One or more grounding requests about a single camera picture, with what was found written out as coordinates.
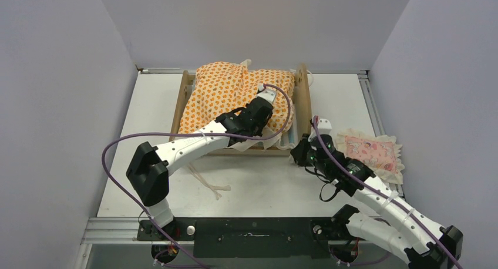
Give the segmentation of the orange patterned pet mattress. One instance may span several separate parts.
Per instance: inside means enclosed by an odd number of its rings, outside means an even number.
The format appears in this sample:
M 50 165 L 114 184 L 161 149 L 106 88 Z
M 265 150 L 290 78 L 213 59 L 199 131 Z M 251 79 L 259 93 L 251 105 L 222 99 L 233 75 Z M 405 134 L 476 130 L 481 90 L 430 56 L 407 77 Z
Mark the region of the orange patterned pet mattress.
M 260 84 L 272 84 L 281 88 L 286 96 L 278 93 L 268 124 L 263 128 L 263 141 L 246 140 L 232 148 L 245 152 L 251 147 L 267 150 L 275 147 L 288 150 L 295 147 L 289 140 L 289 130 L 295 116 L 287 100 L 293 98 L 295 76 L 291 71 L 277 69 L 249 70 L 250 60 L 242 63 L 213 62 L 196 70 L 194 89 L 186 102 L 178 132 L 194 133 L 215 117 L 249 103 L 256 97 Z

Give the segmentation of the wooden pet bed frame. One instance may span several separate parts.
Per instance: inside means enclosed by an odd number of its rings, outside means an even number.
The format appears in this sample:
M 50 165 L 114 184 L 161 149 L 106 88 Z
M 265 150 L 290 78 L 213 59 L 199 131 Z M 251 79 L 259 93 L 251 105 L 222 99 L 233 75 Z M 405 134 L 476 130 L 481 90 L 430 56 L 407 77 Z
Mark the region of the wooden pet bed frame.
M 274 156 L 285 157 L 290 155 L 290 150 L 297 145 L 301 136 L 309 133 L 311 125 L 309 121 L 312 118 L 311 97 L 309 93 L 308 71 L 305 64 L 300 64 L 294 71 L 295 85 L 292 96 L 295 116 L 292 121 L 290 130 L 283 134 L 281 141 L 289 144 L 290 148 L 283 149 L 282 146 L 274 144 L 265 149 L 262 144 L 255 144 L 247 150 L 241 152 L 236 149 L 222 149 L 212 152 L 212 156 Z M 171 132 L 177 133 L 180 127 L 180 119 L 183 115 L 184 108 L 194 89 L 196 74 L 187 70 L 182 72 L 179 94 L 177 97 L 176 107 L 171 125 Z

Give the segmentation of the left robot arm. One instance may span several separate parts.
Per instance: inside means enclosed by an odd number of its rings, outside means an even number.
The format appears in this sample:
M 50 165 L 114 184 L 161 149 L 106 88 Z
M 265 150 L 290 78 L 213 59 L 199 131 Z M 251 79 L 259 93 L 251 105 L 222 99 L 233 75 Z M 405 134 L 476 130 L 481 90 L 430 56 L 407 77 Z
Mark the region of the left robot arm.
M 167 240 L 175 231 L 174 215 L 166 199 L 170 175 L 210 152 L 261 136 L 272 115 L 275 98 L 275 92 L 269 97 L 257 94 L 246 106 L 223 113 L 199 129 L 198 137 L 188 134 L 165 144 L 152 146 L 144 142 L 137 147 L 126 177 L 154 218 L 152 232 L 159 239 Z

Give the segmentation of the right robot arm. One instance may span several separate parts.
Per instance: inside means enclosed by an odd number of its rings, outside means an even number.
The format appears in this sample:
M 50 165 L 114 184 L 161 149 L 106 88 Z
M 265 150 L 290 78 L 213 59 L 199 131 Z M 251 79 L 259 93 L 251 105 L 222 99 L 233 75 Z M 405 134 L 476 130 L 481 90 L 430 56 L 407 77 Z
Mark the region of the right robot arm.
M 311 166 L 320 179 L 337 191 L 368 206 L 371 218 L 349 204 L 334 216 L 332 231 L 370 241 L 403 260 L 409 268 L 461 268 L 463 234 L 455 226 L 432 221 L 390 190 L 361 161 L 334 148 L 331 136 L 304 134 L 290 155 L 299 166 Z

